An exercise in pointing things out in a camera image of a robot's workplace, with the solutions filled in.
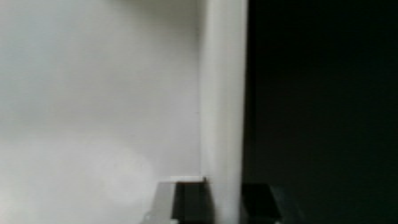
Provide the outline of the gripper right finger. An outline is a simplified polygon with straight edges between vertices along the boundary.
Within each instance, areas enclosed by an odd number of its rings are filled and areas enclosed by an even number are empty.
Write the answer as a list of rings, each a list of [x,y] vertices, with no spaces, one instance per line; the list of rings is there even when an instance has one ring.
[[[241,221],[243,224],[277,224],[281,221],[281,212],[266,184],[241,185]]]

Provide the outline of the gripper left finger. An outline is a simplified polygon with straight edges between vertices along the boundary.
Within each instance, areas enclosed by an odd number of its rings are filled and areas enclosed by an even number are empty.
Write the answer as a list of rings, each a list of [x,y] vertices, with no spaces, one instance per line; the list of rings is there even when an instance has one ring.
[[[210,224],[206,179],[160,182],[140,224]]]

